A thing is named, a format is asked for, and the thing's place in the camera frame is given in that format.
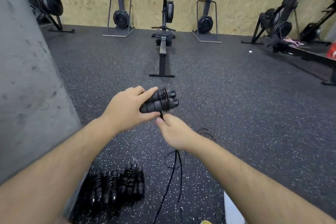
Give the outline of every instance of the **exercise machine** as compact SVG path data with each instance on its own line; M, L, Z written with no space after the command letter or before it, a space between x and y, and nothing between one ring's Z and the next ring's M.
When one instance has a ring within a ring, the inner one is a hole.
M111 4L112 0L110 0L108 7L107 34L103 36L128 37L134 30L134 27L130 26L132 0L129 0L129 13L125 10L124 0L118 0L119 9L115 10L113 14L115 28L110 28Z
M204 2L203 14L198 19L198 3ZM213 26L212 17L209 15L210 4L215 4L215 17L216 17L216 37L213 34L210 34L210 30ZM217 3L213 0L197 0L196 2L196 20L197 20L197 29L192 31L194 36L200 42L206 43L221 43L218 40L218 23L217 23Z
M299 34L300 41L302 42L316 42L316 39L320 38L321 25L325 23L333 14L336 12L336 0L327 7L326 10L322 11L325 15L317 23L309 23L303 31Z
M54 25L56 29L50 28L51 32L74 33L75 30L64 30L60 16L63 14L61 0L28 0L36 21L40 27Z
M172 46L172 39L175 39L172 31L176 31L172 28L168 28L166 23L172 23L174 18L174 2L169 0L163 0L162 6L162 26L152 27L157 28L156 33L152 34L152 37L155 37L155 45L160 46L159 52L159 73L158 74L149 74L150 77L172 77L174 75L166 74L166 57L167 57L167 47Z
M260 13L251 41L241 41L241 43L264 44L263 42L257 42L257 40L263 34L263 32L266 31L269 38L271 39L271 45L277 44L292 30L292 24L287 20L293 10L295 12L295 21L297 24L297 1L298 0L283 0L282 4L277 9L271 8L268 9L265 13Z

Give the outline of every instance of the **forearm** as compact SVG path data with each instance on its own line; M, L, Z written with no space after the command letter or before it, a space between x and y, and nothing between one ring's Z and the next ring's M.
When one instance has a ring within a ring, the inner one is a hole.
M0 187L2 223L52 223L91 162L115 134L103 120L81 131Z
M249 224L336 223L215 142L200 135L194 137L188 151L204 163Z

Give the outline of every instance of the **white object on floor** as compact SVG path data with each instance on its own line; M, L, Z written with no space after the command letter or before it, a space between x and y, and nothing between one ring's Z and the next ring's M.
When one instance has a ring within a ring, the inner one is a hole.
M226 192L224 192L224 208L226 224L246 224L244 217Z

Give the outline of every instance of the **finger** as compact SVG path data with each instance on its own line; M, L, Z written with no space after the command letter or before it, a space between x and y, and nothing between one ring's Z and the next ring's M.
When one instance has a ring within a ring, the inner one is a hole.
M155 91L157 91L157 90L158 90L157 87L150 88L146 92L144 92L141 95L139 95L139 101L142 104L145 103L155 93Z
M165 120L168 126L171 126L174 120L174 116L169 113L166 113L163 115L163 119Z
M161 133L164 133L168 129L168 125L161 118L156 119L156 124L159 126Z
M159 112L142 113L141 114L141 120L142 120L142 122L149 121L149 120L154 119L155 117L159 117L159 116L160 116Z
M125 89L125 91L126 92L129 92L129 91L131 91L131 90L133 90L134 88L133 87L130 87L130 88L128 88L128 89Z
M134 94L136 94L137 96L144 93L145 92L145 89L141 86L137 86L133 89L134 91Z

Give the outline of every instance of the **floor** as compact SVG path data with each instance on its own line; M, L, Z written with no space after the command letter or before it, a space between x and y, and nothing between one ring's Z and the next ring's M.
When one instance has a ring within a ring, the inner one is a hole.
M168 48L169 71L176 78L150 78L159 66L152 31L114 38L103 37L104 28L74 28L75 34L44 34L83 124L128 87L174 89L180 100L174 115L194 130L210 129L225 149L336 217L335 87L322 86L282 54L240 44L241 36L220 35L221 44L208 44L188 32L176 32ZM116 223L153 220L171 173L163 157L171 150L149 122L120 134L97 157L103 170L124 169L129 161L145 170L145 200L124 208ZM177 223L179 206L183 223L215 223L217 182L191 155L183 171L182 200L176 204L177 173L157 223Z

